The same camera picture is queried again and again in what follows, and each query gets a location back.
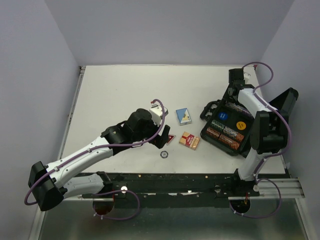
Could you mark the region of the blue ten poker chip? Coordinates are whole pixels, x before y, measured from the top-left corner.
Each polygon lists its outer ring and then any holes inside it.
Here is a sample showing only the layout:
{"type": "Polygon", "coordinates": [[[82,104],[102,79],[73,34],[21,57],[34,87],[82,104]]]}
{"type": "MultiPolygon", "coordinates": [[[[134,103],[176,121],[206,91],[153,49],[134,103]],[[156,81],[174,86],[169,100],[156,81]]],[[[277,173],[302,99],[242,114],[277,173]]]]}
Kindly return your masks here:
{"type": "Polygon", "coordinates": [[[166,159],[169,156],[169,153],[165,150],[160,152],[160,157],[166,159]]]}

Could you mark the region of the red Texas Hold'em card deck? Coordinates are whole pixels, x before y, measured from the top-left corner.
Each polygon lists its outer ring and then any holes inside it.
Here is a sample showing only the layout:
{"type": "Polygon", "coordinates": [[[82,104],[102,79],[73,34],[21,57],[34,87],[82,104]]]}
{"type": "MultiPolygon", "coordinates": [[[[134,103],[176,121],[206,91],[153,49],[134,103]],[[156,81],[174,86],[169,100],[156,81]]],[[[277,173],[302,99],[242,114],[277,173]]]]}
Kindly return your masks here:
{"type": "Polygon", "coordinates": [[[179,144],[192,149],[196,150],[200,142],[200,138],[198,136],[195,136],[189,132],[184,132],[179,139],[179,144]]]}

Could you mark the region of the blue playing card deck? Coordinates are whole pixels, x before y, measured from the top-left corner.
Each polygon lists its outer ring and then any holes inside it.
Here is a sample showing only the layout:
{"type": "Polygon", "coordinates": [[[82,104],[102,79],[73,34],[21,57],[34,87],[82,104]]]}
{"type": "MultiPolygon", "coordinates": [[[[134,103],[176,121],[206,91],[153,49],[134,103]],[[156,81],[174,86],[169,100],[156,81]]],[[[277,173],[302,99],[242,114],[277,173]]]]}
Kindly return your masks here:
{"type": "Polygon", "coordinates": [[[188,108],[180,108],[175,111],[179,125],[188,125],[192,123],[192,118],[190,116],[188,108]]]}

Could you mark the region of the blue small blind button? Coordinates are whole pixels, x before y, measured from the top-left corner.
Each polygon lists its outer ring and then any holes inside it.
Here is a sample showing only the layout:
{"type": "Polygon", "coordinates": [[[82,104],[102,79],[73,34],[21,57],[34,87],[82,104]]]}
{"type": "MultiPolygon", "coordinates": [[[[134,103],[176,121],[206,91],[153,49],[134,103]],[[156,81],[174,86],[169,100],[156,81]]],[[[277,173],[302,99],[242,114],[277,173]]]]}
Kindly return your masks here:
{"type": "Polygon", "coordinates": [[[228,119],[228,114],[226,112],[219,112],[218,113],[218,118],[222,121],[226,121],[228,119]]]}

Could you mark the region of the yellow big blind button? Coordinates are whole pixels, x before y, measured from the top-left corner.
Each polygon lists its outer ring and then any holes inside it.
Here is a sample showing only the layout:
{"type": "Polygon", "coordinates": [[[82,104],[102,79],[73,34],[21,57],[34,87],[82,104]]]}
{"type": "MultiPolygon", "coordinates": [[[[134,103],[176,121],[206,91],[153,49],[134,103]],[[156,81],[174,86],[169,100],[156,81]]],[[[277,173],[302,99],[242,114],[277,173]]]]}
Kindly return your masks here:
{"type": "Polygon", "coordinates": [[[238,121],[236,123],[236,127],[237,127],[238,130],[243,131],[243,130],[246,129],[247,125],[246,125],[246,123],[244,121],[238,121]]]}

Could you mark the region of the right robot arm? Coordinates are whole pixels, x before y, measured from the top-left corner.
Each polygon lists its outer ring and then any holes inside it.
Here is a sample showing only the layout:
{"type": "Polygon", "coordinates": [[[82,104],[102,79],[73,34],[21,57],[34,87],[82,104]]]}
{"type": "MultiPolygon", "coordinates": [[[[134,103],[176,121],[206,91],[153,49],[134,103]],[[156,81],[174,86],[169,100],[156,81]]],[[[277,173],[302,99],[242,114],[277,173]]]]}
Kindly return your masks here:
{"type": "Polygon", "coordinates": [[[236,196],[247,192],[246,181],[256,181],[266,161],[281,155],[292,136],[288,117],[264,100],[257,89],[246,84],[243,68],[228,71],[225,96],[229,101],[244,106],[254,117],[249,137],[251,149],[237,170],[239,178],[230,183],[230,191],[236,196]]]}

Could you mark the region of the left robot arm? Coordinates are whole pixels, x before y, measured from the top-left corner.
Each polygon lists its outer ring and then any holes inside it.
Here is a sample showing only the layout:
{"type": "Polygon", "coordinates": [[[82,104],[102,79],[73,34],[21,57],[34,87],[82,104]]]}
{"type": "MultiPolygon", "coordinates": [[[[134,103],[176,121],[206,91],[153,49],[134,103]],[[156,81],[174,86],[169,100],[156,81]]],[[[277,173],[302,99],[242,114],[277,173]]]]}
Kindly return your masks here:
{"type": "Polygon", "coordinates": [[[30,206],[30,195],[41,211],[48,211],[64,199],[91,194],[107,197],[114,190],[112,180],[105,172],[83,177],[79,174],[99,161],[150,143],[158,149],[169,139],[170,127],[165,125],[168,109],[154,106],[149,110],[137,109],[129,118],[108,127],[87,146],[55,162],[33,164],[30,170],[24,203],[30,206]]]}

